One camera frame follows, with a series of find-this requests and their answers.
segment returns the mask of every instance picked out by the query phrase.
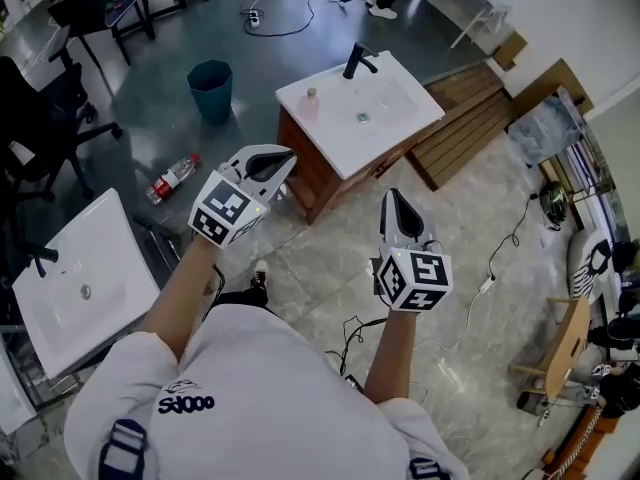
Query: blue trash can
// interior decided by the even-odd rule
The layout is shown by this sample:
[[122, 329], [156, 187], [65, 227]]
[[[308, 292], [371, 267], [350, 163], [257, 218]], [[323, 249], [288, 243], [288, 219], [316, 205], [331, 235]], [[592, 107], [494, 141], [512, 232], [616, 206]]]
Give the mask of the blue trash can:
[[219, 60], [198, 64], [187, 75], [193, 99], [207, 123], [221, 124], [229, 117], [232, 81], [229, 64]]

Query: black chair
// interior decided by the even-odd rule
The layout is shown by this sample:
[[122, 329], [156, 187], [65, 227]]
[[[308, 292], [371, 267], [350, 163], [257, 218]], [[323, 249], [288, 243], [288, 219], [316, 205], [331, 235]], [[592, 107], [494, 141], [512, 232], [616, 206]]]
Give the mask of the black chair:
[[[0, 142], [1, 165], [13, 178], [9, 198], [13, 202], [41, 197], [53, 201], [51, 191], [65, 160], [69, 160], [78, 176], [84, 197], [93, 198], [87, 185], [76, 148], [98, 135], [110, 131], [116, 138], [122, 129], [116, 123], [96, 126], [80, 132], [84, 120], [91, 122], [96, 109], [87, 99], [80, 78], [82, 66], [74, 63], [66, 50], [69, 27], [58, 30], [48, 51], [49, 61], [60, 57], [65, 71], [40, 92], [33, 89], [22, 77], [9, 57], [0, 57], [0, 80], [3, 91], [0, 96], [0, 123], [3, 133]], [[27, 155], [17, 155], [15, 144], [28, 150]], [[48, 176], [41, 192], [18, 193], [23, 181], [35, 182]]]
[[80, 39], [91, 60], [101, 70], [102, 67], [84, 36], [111, 29], [111, 34], [120, 47], [124, 60], [130, 66], [131, 60], [125, 50], [118, 22], [131, 8], [135, 8], [149, 39], [155, 39], [153, 29], [142, 16], [138, 0], [114, 0], [109, 5], [107, 0], [58, 0], [49, 7], [49, 14], [61, 27], [67, 25], [71, 27], [71, 37]]

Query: bottle with red label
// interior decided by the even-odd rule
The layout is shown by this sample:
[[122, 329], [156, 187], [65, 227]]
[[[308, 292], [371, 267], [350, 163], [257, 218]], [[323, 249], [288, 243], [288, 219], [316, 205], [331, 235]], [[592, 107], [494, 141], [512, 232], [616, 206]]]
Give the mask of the bottle with red label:
[[193, 174], [199, 161], [200, 155], [194, 154], [173, 164], [147, 189], [147, 197], [153, 204], [167, 199], [180, 183]]

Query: white t-shirt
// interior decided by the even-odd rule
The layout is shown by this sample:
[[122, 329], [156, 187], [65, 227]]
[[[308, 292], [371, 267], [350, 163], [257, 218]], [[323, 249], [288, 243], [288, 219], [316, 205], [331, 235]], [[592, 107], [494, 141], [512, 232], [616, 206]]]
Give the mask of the white t-shirt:
[[406, 399], [376, 406], [261, 308], [215, 307], [181, 364], [155, 334], [114, 345], [65, 425], [83, 479], [97, 478], [114, 422], [145, 408], [148, 421], [139, 423], [161, 479], [433, 478], [425, 474], [437, 468], [425, 459], [452, 480], [469, 478], [422, 407]]

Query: sink basin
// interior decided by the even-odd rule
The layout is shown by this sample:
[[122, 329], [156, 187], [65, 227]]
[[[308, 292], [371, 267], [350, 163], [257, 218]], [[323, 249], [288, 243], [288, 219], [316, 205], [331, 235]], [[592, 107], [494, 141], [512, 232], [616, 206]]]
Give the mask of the sink basin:
[[35, 263], [13, 284], [27, 331], [53, 378], [144, 315], [159, 290], [114, 189], [77, 215], [48, 244], [56, 263]]
[[[347, 80], [342, 64], [276, 91], [278, 101], [345, 180], [444, 115], [390, 52], [367, 60], [378, 73], [360, 65]], [[316, 90], [314, 98], [307, 96], [310, 88]]]

